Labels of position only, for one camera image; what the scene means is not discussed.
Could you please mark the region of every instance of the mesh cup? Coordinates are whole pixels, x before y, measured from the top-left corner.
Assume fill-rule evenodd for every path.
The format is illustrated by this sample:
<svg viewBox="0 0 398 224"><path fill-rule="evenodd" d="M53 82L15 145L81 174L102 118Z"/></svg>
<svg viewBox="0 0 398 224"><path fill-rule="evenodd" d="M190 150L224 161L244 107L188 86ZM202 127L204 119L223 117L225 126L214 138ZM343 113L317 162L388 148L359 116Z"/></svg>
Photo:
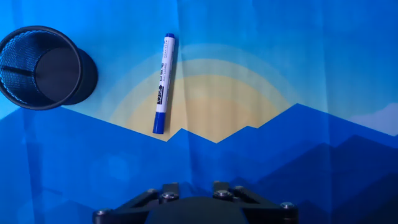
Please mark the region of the mesh cup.
<svg viewBox="0 0 398 224"><path fill-rule="evenodd" d="M18 106L74 105L92 94L97 81L91 57L55 29L23 27L0 42L0 90Z"/></svg>

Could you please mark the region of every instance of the marker cap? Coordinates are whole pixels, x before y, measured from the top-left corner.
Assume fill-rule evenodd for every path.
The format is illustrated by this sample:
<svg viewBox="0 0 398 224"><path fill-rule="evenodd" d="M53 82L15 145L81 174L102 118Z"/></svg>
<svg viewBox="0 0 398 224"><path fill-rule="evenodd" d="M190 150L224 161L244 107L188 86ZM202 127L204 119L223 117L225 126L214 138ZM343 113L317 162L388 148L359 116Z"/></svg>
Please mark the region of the marker cap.
<svg viewBox="0 0 398 224"><path fill-rule="evenodd" d="M165 120L166 120L166 113L156 112L154 130L153 130L154 134L163 134L164 133Z"/></svg>

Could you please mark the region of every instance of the blue mountain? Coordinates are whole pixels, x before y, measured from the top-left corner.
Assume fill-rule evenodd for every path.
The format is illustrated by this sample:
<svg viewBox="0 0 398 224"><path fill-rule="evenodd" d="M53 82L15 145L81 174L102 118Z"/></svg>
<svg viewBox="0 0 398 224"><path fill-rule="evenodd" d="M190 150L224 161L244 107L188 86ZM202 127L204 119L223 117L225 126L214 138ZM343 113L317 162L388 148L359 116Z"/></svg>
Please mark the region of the blue mountain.
<svg viewBox="0 0 398 224"><path fill-rule="evenodd" d="M0 143L1 164L9 170L0 172L4 223L42 216L37 207L50 202L33 199L48 190L98 209L168 182L207 195L214 180L332 214L398 171L395 136L302 105L218 144L184 129L163 142L65 108L19 109L0 120ZM394 195L386 190L378 206Z"/></svg>

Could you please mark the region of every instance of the blue marker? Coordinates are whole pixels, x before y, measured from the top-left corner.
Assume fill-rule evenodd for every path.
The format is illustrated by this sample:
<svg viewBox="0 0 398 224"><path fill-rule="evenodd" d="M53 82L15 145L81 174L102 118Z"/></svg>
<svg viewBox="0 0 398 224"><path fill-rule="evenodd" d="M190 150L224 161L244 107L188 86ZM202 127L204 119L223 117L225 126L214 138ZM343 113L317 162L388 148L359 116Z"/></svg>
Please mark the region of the blue marker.
<svg viewBox="0 0 398 224"><path fill-rule="evenodd" d="M167 98L169 97L170 74L172 73L174 35L166 34L163 45L162 68L160 69L159 92L157 94L156 116L153 133L164 133L164 122L167 111Z"/></svg>

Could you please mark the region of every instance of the mountain print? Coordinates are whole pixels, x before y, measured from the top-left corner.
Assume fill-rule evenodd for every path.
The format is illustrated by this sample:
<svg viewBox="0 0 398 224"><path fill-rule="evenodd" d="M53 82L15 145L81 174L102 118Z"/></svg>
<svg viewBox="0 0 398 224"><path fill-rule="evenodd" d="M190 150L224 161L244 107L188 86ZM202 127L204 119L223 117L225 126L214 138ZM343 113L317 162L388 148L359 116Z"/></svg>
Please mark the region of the mountain print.
<svg viewBox="0 0 398 224"><path fill-rule="evenodd" d="M0 134L2 223L54 220L66 208L68 223L86 223L164 183L188 197L210 195L214 180L296 203L302 223L394 219L396 137L303 105L217 144L184 129L164 142L64 108L19 109Z"/></svg>

